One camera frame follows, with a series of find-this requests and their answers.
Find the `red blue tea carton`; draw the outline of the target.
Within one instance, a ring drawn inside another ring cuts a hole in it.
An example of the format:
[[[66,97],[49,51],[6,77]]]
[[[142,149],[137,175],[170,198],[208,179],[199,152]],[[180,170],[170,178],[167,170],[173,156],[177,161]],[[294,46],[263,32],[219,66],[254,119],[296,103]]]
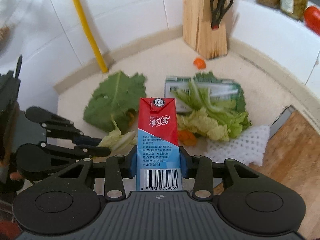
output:
[[[173,98],[141,98],[137,135],[138,191],[181,191],[182,176]]]

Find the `wooden knife block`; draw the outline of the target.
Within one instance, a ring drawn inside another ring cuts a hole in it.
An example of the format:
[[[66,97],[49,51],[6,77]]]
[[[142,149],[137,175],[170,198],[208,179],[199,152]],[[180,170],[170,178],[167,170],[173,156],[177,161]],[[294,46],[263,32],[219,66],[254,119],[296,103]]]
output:
[[[183,0],[183,40],[207,60],[228,53],[225,23],[212,29],[211,20],[210,0]]]

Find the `white foam fruit net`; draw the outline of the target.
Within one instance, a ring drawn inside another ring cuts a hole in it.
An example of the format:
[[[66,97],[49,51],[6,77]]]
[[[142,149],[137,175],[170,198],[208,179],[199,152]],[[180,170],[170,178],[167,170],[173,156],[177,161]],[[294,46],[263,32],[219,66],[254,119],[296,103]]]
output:
[[[269,126],[250,127],[230,141],[207,140],[204,155],[216,163],[223,163],[225,159],[235,159],[245,165],[262,166],[269,137]]]

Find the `large green leaf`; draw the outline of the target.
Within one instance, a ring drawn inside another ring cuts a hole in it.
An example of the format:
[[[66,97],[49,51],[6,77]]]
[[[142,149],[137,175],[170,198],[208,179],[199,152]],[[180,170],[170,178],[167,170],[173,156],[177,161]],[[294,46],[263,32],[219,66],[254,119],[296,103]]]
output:
[[[129,129],[129,113],[138,112],[140,98],[146,97],[146,77],[143,74],[128,76],[119,71],[101,82],[85,107],[83,120],[103,131],[121,132]]]
[[[220,79],[214,76],[213,72],[198,72],[194,76],[194,80],[199,88],[209,88],[211,102],[232,101],[229,103],[229,108],[244,112],[246,110],[246,102],[244,91],[241,85],[232,79]]]

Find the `red tomato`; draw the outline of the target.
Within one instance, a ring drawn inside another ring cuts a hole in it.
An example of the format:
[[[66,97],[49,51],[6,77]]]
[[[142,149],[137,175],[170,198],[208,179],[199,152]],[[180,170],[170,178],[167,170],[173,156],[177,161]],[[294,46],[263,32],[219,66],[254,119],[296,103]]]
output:
[[[310,6],[305,10],[304,21],[309,29],[320,35],[320,10],[317,7]]]

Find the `yellow vertical pipe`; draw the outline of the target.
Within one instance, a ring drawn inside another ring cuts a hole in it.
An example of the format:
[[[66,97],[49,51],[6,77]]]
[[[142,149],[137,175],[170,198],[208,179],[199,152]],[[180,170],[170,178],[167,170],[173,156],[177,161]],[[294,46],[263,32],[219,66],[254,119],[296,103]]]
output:
[[[93,51],[93,54],[95,55],[95,59],[98,63],[98,66],[100,68],[100,70],[103,72],[103,73],[107,73],[108,72],[108,67],[107,67],[107,64],[100,52],[100,49],[95,41],[95,38],[91,32],[91,29],[89,27],[89,23],[87,21],[87,18],[86,18],[86,15],[85,15],[85,12],[84,12],[84,9],[81,5],[81,2],[80,0],[72,0],[73,1],[73,4],[74,4],[74,7],[76,9],[76,12],[77,12],[77,15],[78,15],[78,18],[80,20],[80,23],[81,23],[81,26],[82,26],[82,29],[84,31],[84,34],[91,46],[91,49]]]

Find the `wooden cutting board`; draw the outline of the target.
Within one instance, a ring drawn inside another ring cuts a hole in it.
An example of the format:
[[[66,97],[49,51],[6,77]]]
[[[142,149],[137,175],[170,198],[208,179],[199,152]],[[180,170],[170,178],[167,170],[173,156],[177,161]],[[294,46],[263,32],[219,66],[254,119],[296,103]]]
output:
[[[258,172],[298,192],[306,204],[299,233],[319,239],[319,134],[298,111],[268,141]]]

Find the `orange carrot piece by block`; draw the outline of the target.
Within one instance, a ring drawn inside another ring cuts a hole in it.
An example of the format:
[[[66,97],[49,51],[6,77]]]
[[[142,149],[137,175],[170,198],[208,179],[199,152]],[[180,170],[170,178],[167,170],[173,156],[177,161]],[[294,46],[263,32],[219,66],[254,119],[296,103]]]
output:
[[[193,61],[194,66],[198,69],[205,69],[206,68],[206,62],[202,59],[197,57],[194,61]]]

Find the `black kitchen scissors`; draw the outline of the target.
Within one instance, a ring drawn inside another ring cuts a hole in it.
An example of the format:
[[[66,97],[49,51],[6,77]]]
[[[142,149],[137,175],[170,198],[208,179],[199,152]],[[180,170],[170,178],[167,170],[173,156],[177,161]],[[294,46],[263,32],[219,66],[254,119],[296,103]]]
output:
[[[210,0],[210,10],[212,13],[211,28],[218,29],[223,16],[233,5],[234,0]]]

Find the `pale cabbage leaves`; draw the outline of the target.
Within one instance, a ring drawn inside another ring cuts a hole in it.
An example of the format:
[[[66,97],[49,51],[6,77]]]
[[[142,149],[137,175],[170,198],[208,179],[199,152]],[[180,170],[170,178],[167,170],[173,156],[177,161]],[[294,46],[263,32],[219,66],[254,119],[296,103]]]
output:
[[[179,130],[188,130],[212,141],[229,141],[236,139],[252,123],[247,111],[239,113],[206,106],[194,109],[189,114],[178,114],[177,125]]]

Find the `pale cabbage leaf piece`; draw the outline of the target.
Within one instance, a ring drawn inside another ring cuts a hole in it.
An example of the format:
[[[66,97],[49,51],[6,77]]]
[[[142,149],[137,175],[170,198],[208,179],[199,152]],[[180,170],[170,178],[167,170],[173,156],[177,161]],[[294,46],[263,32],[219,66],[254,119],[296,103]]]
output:
[[[135,131],[122,134],[117,123],[114,120],[112,120],[112,123],[114,125],[114,130],[109,132],[107,136],[103,137],[98,145],[99,147],[109,148],[111,152],[116,152],[129,145],[133,146],[136,144],[137,137]]]

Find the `green drink carton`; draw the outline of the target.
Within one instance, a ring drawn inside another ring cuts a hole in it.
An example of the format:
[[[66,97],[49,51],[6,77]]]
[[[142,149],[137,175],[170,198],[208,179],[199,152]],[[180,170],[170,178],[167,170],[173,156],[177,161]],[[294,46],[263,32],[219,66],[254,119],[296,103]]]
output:
[[[227,101],[226,104],[211,102],[209,94],[209,88],[199,88],[194,77],[168,76],[164,83],[164,96],[175,99],[177,113],[189,113],[206,106],[230,109],[229,103],[232,104],[232,101]]]

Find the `orange peel piece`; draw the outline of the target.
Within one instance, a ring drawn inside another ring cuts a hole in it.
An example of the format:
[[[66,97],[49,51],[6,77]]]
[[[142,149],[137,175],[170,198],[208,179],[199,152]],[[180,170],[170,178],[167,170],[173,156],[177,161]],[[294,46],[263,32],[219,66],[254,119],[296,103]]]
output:
[[[197,138],[188,130],[180,130],[177,132],[178,140],[185,146],[195,146],[197,144]]]

